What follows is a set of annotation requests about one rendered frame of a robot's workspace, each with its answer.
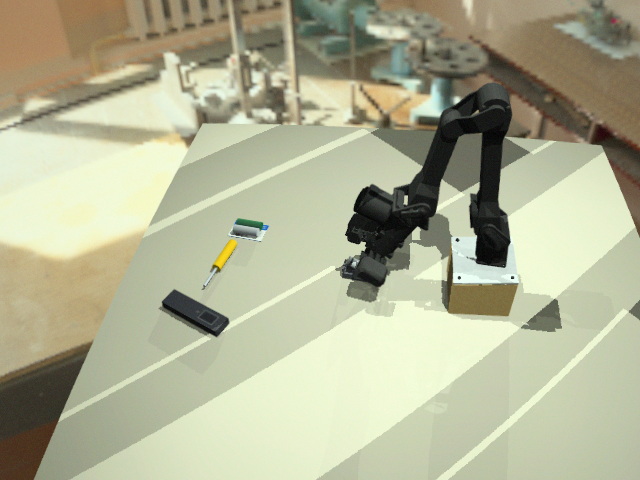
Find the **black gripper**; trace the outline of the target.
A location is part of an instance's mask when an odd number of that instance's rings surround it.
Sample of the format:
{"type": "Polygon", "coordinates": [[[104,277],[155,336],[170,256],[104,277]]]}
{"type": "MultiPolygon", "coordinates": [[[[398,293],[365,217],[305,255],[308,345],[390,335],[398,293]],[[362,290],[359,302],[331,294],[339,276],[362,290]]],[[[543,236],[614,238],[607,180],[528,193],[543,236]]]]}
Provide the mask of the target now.
{"type": "Polygon", "coordinates": [[[371,249],[366,247],[365,251],[361,251],[355,274],[366,282],[380,288],[385,284],[388,274],[386,257],[392,259],[394,250],[397,247],[401,249],[405,239],[395,239],[387,231],[385,222],[381,224],[377,231],[378,235],[371,249]]]}

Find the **yellow screwdriver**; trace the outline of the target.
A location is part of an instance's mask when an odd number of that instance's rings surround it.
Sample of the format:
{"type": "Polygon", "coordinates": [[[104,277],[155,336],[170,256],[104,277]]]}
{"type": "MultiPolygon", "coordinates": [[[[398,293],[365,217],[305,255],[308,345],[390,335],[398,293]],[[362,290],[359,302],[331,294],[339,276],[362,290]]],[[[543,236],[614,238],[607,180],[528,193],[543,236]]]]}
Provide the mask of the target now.
{"type": "Polygon", "coordinates": [[[222,269],[222,267],[224,266],[224,264],[226,263],[226,261],[228,260],[228,258],[230,257],[234,249],[236,248],[236,246],[237,246],[237,242],[235,240],[233,239],[229,240],[227,245],[224,247],[224,249],[218,256],[218,258],[215,260],[215,263],[213,265],[214,271],[210,274],[206,282],[203,284],[204,287],[207,285],[207,283],[209,282],[211,277],[214,275],[214,273],[216,273],[216,271],[219,272],[222,269]]]}

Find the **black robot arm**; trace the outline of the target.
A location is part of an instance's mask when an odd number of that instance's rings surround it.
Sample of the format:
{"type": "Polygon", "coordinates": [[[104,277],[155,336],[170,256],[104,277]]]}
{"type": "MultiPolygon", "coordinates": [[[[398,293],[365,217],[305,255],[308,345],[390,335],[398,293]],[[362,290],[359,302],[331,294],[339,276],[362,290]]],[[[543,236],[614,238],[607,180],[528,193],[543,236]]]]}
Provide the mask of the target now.
{"type": "Polygon", "coordinates": [[[470,193],[469,206],[471,228],[477,235],[476,263],[506,268],[511,243],[509,220],[500,208],[498,193],[502,144],[512,110],[507,89],[502,85],[487,83],[478,89],[441,113],[425,164],[411,184],[394,188],[392,194],[375,184],[361,190],[354,204],[356,213],[345,233],[349,242],[367,242],[365,247],[371,249],[384,222],[387,231],[398,240],[406,239],[417,227],[427,231],[429,217],[437,211],[440,182],[458,138],[482,133],[479,192],[470,193]],[[404,196],[408,196],[407,205],[404,196]]]}

